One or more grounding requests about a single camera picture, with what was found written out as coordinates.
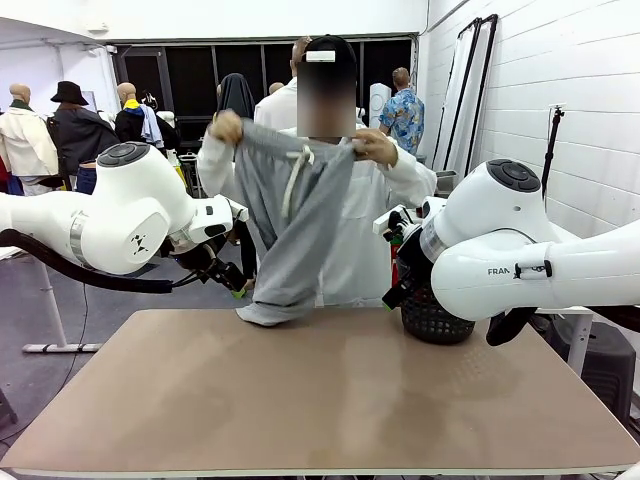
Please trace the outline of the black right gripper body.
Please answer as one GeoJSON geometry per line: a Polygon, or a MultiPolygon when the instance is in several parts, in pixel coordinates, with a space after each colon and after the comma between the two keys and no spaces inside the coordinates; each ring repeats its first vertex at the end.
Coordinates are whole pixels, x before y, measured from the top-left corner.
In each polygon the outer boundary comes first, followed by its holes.
{"type": "Polygon", "coordinates": [[[433,262],[423,251],[421,234],[421,230],[414,230],[397,252],[399,279],[396,285],[402,295],[413,294],[431,279],[433,262]]]}

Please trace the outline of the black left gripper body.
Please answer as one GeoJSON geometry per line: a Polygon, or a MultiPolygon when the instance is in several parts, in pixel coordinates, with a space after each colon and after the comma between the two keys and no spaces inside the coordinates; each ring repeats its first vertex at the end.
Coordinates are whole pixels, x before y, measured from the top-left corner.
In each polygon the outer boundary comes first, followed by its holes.
{"type": "Polygon", "coordinates": [[[231,262],[221,260],[215,246],[202,243],[191,250],[174,255],[175,260],[184,269],[194,273],[203,283],[209,279],[224,285],[227,289],[243,289],[245,276],[231,262]]]}

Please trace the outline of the person's left hand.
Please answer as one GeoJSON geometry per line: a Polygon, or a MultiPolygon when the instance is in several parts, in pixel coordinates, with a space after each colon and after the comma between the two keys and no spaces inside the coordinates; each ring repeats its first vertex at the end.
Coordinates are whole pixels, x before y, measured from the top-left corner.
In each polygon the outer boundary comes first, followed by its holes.
{"type": "Polygon", "coordinates": [[[390,168],[397,164],[397,148],[380,130],[369,128],[356,130],[351,137],[351,143],[358,160],[370,160],[390,168]]]}

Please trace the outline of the person's right hand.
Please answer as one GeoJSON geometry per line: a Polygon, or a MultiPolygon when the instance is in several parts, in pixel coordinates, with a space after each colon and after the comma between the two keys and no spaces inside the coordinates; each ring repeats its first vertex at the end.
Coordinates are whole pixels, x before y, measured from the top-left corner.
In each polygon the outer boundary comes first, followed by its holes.
{"type": "Polygon", "coordinates": [[[233,110],[221,111],[207,127],[207,134],[225,144],[237,145],[243,138],[243,120],[233,110]]]}

